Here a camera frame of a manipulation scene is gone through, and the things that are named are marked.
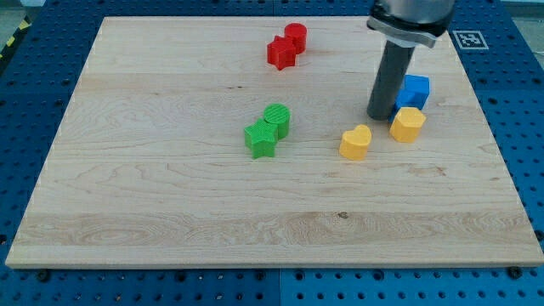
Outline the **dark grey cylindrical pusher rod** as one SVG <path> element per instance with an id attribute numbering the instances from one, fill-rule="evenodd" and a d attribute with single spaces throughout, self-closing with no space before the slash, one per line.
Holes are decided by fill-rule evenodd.
<path id="1" fill-rule="evenodd" d="M 366 109 L 370 118 L 384 121 L 390 117 L 414 49 L 386 42 Z"/>

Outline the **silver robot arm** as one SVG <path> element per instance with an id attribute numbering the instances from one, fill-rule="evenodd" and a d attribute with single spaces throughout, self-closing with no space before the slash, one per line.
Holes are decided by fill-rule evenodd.
<path id="1" fill-rule="evenodd" d="M 366 109 L 378 121 L 393 112 L 413 52 L 433 48 L 454 15 L 454 0 L 376 0 L 366 25 L 386 37 L 380 65 Z"/>

